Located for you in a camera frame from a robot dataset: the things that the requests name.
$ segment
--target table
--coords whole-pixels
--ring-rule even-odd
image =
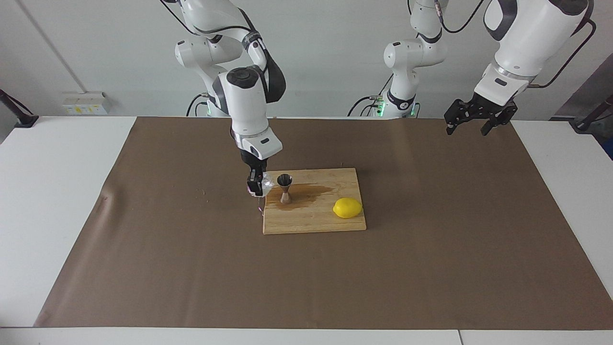
[[[134,120],[134,117],[45,117],[32,129],[14,130],[0,145],[0,327],[30,327],[34,322]],[[613,162],[591,136],[576,134],[567,123],[513,122],[512,125],[609,295],[613,296],[613,268],[608,265],[613,262],[613,251],[608,248],[608,244],[613,243],[610,231],[613,213],[607,207],[613,201]],[[31,208],[36,209],[37,217],[28,216]],[[244,342],[241,334],[250,341],[261,339],[266,343],[274,339],[297,341],[309,336],[332,339],[331,334],[340,337],[335,343],[341,339],[353,343],[357,343],[355,339],[364,343],[373,342],[369,339],[391,344],[459,343],[456,331],[267,333],[249,330],[244,333],[219,330],[213,334],[212,330],[168,328],[0,330],[0,343],[11,339],[17,343],[30,343],[35,339],[57,339],[66,343],[67,339],[79,337],[129,342],[150,336],[160,340],[162,335],[170,334],[167,332],[174,332],[168,335],[172,339],[186,336],[189,341],[189,336],[194,336],[210,339],[211,343],[225,341],[228,344]],[[579,337],[598,334],[595,337],[613,343],[613,333],[609,331],[572,333]],[[464,344],[477,345],[483,339],[491,343],[492,337],[511,339],[508,332],[462,334],[466,337]],[[530,339],[543,343],[547,337],[555,339],[559,334],[570,333],[520,331],[513,334],[527,337],[522,338],[522,343],[530,344]]]

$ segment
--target wooden cutting board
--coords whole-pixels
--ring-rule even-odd
[[[266,196],[264,234],[319,233],[366,230],[364,211],[351,219],[342,219],[332,211],[340,198],[354,198],[362,203],[355,168],[269,171],[272,179],[281,174],[292,176],[289,194],[292,203],[281,204],[281,188],[276,185]]]

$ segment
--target brown paper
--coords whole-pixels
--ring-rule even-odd
[[[270,124],[270,170],[357,169],[367,231],[264,236],[229,120],[139,118],[36,326],[613,328],[511,126]]]

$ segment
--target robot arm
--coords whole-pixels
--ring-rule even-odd
[[[266,104],[278,101],[285,92],[283,73],[247,14],[229,0],[175,2],[181,5],[186,27],[196,35],[177,44],[177,59],[203,78],[211,114],[232,118],[232,137],[251,168],[249,192],[264,196],[267,160],[283,148],[268,126]],[[239,58],[241,46],[252,66],[229,72],[217,66]]]
[[[517,111],[514,97],[528,88],[547,60],[591,14],[593,0],[493,0],[484,17],[485,27],[500,43],[468,102],[456,99],[445,113],[447,133],[474,118],[488,121],[487,135],[506,125]]]
[[[383,92],[382,117],[406,117],[415,101],[419,76],[418,67],[433,66],[447,57],[447,43],[442,40],[443,27],[436,11],[435,0],[416,0],[411,25],[417,37],[387,45],[384,60],[394,73],[392,85]],[[442,11],[447,0],[441,0]]]

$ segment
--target power socket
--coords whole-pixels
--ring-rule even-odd
[[[62,104],[69,115],[108,115],[110,102],[101,92],[65,93]]]

